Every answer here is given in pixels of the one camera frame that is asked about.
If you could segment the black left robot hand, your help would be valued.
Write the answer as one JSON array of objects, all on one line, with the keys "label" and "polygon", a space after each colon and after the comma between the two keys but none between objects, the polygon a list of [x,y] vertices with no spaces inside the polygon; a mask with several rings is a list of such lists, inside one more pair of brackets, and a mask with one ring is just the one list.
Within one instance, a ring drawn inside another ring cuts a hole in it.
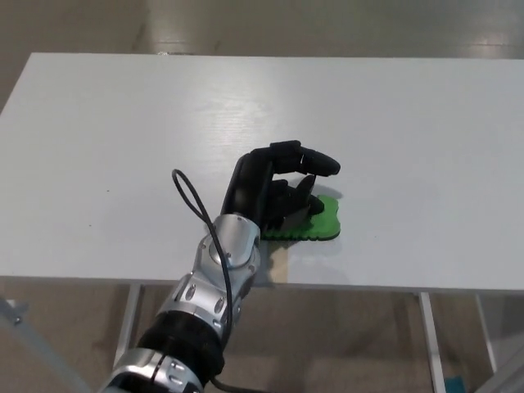
[{"label": "black left robot hand", "polygon": [[221,213],[249,219],[262,232],[292,230],[324,210],[312,195],[316,178],[340,169],[335,159],[296,140],[257,148],[238,160]]}]

